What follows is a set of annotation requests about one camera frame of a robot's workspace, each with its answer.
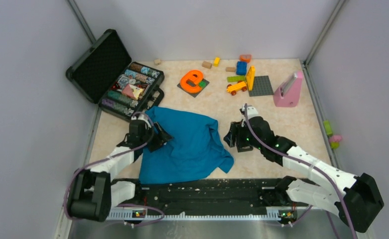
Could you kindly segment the blue garment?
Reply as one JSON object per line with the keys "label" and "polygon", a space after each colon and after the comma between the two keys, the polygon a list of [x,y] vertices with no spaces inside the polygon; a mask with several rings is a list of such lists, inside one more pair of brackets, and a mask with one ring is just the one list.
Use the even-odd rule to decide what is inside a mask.
{"label": "blue garment", "polygon": [[228,173],[233,156],[224,148],[216,119],[191,112],[153,107],[146,111],[173,138],[158,150],[143,150],[139,180],[165,184],[200,180],[216,168]]}

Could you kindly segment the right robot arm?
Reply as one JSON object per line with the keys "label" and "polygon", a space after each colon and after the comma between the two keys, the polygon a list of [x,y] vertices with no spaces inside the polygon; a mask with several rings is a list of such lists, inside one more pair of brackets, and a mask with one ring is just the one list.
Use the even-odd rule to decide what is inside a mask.
{"label": "right robot arm", "polygon": [[276,186],[275,199],[281,205],[306,203],[337,215],[347,226],[365,233],[384,207],[375,179],[344,172],[305,152],[294,141],[275,135],[267,121],[257,116],[231,122],[224,136],[238,152],[258,149],[265,159],[299,172],[310,180],[285,176]]}

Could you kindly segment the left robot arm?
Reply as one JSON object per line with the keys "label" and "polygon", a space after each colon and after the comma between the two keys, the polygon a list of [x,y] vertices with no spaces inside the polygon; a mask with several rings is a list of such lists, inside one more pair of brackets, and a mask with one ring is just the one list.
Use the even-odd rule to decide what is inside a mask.
{"label": "left robot arm", "polygon": [[123,141],[105,159],[76,170],[65,194],[64,211],[68,217],[104,222],[111,209],[121,202],[126,201],[131,206],[140,204],[143,193],[135,183],[114,182],[114,179],[133,164],[144,149],[155,152],[172,139],[173,136],[149,117],[133,117]]}

